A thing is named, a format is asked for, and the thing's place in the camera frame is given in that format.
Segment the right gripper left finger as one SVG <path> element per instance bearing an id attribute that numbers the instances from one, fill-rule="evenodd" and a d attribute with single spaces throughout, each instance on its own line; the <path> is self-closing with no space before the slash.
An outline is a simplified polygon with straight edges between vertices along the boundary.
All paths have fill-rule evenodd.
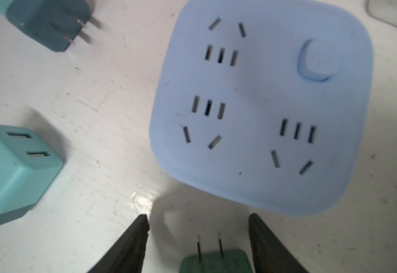
<path id="1" fill-rule="evenodd" d="M 91 273 L 140 273 L 143 268 L 149 230 L 147 215 L 139 215 L 89 271 Z"/>

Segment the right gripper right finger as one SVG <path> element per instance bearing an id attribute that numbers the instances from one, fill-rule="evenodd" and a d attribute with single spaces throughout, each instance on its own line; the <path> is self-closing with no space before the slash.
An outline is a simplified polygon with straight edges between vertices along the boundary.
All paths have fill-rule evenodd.
<path id="1" fill-rule="evenodd" d="M 256 272 L 308 273 L 256 213 L 248 218 L 248 232 Z"/>

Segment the green charger plug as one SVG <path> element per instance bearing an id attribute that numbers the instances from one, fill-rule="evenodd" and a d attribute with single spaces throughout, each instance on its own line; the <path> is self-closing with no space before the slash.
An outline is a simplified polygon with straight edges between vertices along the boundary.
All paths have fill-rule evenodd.
<path id="1" fill-rule="evenodd" d="M 241 249 L 224 250 L 218 233 L 218 251 L 202 252 L 201 237 L 197 239 L 197 254 L 185 257 L 179 273 L 253 273 L 247 254 Z"/>

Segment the light teal charger plug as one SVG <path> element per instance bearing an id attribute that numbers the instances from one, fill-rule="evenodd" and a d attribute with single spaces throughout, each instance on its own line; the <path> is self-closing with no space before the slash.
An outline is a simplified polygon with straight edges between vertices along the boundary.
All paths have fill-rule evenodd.
<path id="1" fill-rule="evenodd" d="M 36 132 L 0 125 L 0 225 L 36 205 L 63 165 Z"/>

